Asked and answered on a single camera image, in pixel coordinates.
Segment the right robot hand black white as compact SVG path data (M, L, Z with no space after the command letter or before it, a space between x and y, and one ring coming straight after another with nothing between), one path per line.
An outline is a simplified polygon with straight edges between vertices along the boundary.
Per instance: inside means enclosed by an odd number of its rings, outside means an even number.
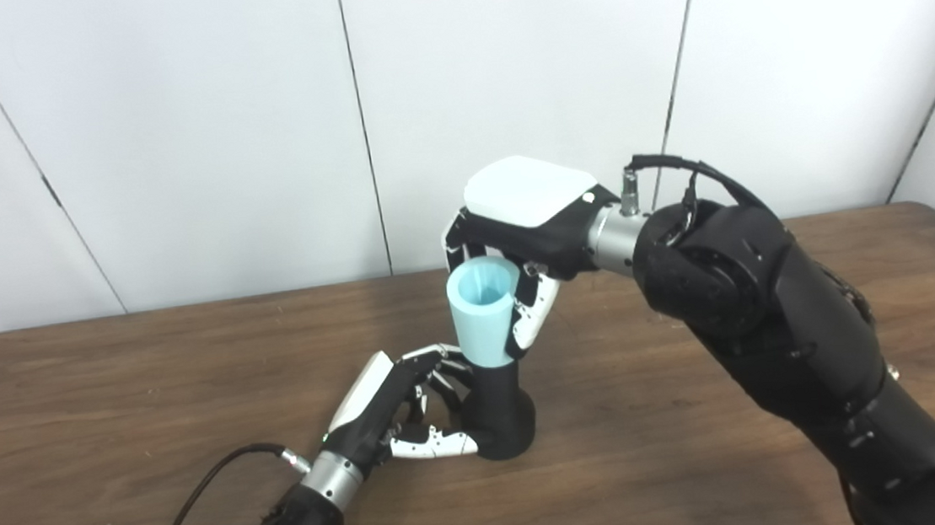
M511 308L497 340L462 339L465 358L484 367L517 362L536 341L565 281L594 271L587 251L589 226L615 198L582 170L535 158L493 161L465 184L463 206L445 227L446 270L470 260L512 264Z

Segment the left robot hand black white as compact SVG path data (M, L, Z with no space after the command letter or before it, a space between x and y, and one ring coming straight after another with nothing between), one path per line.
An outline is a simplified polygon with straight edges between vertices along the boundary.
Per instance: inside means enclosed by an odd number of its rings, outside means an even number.
M464 401L451 378L473 386L468 359L456 346L424 346L396 359L376 351L331 417L322 451L341 456L365 476L390 458L474 454L493 435L462 426ZM450 426L425 424L428 392L448 407Z

